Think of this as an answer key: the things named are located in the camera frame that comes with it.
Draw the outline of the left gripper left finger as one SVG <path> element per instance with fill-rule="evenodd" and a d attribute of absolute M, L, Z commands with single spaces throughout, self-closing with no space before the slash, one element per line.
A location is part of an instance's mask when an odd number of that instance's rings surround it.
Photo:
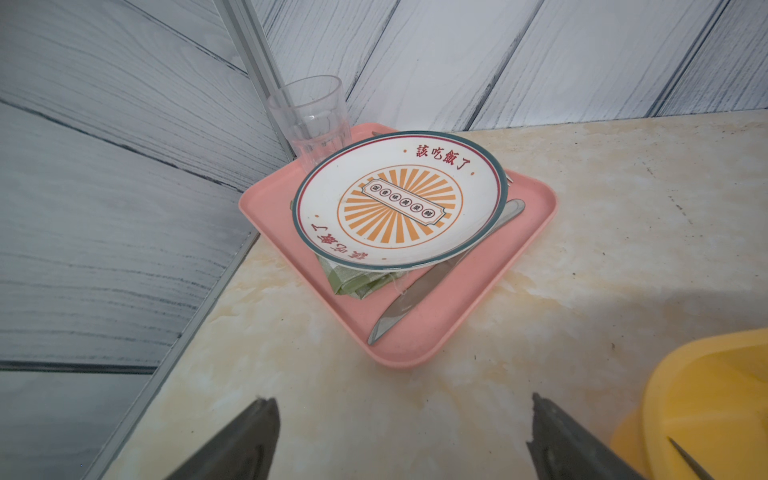
<path fill-rule="evenodd" d="M 167 479 L 267 479 L 279 432 L 277 401 L 258 398 Z"/>

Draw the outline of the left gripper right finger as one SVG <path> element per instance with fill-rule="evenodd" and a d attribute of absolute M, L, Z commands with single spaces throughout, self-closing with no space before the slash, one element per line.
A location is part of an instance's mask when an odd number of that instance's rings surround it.
<path fill-rule="evenodd" d="M 556 403 L 536 392 L 532 399 L 527 447 L 539 479 L 642 479 Z"/>

